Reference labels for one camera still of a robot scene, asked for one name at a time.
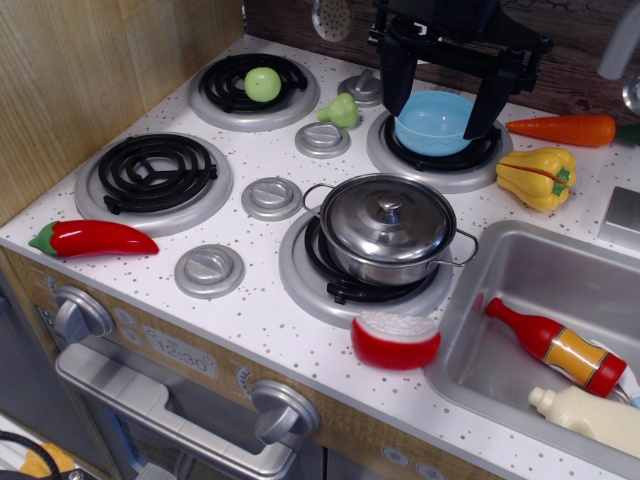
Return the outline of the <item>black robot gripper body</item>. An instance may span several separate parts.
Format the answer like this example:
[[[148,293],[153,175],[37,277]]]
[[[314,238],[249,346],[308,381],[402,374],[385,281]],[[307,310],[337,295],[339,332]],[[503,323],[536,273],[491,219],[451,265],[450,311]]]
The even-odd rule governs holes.
[[[417,63],[424,61],[481,79],[483,67],[507,49],[524,52],[521,90],[532,90],[543,57],[553,49],[546,36],[513,20],[498,1],[375,1],[370,42],[376,46],[393,20],[413,26]]]

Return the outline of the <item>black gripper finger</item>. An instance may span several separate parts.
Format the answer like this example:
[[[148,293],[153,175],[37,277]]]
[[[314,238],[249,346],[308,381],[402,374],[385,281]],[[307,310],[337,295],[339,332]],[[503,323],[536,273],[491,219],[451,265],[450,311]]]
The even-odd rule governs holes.
[[[417,66],[417,54],[411,43],[413,26],[393,20],[379,40],[382,103],[399,116],[411,94]]]
[[[521,91],[524,52],[507,49],[483,67],[482,81],[464,132],[465,140],[484,137],[512,95]]]

